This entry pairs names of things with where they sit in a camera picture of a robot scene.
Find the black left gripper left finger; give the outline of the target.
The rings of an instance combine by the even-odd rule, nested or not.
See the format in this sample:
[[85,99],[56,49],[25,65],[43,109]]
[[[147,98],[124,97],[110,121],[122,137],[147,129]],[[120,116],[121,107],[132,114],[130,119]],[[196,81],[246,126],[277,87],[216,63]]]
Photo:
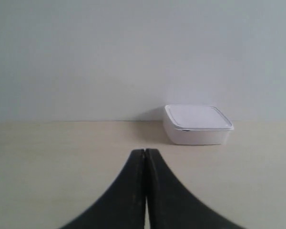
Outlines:
[[131,151],[110,187],[64,229],[143,229],[145,226],[145,152]]

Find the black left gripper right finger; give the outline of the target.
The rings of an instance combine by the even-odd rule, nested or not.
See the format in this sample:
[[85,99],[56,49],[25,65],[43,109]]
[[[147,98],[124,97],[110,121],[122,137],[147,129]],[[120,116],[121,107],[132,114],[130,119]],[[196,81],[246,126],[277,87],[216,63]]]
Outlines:
[[196,198],[178,180],[158,149],[146,149],[145,175],[152,229],[240,228]]

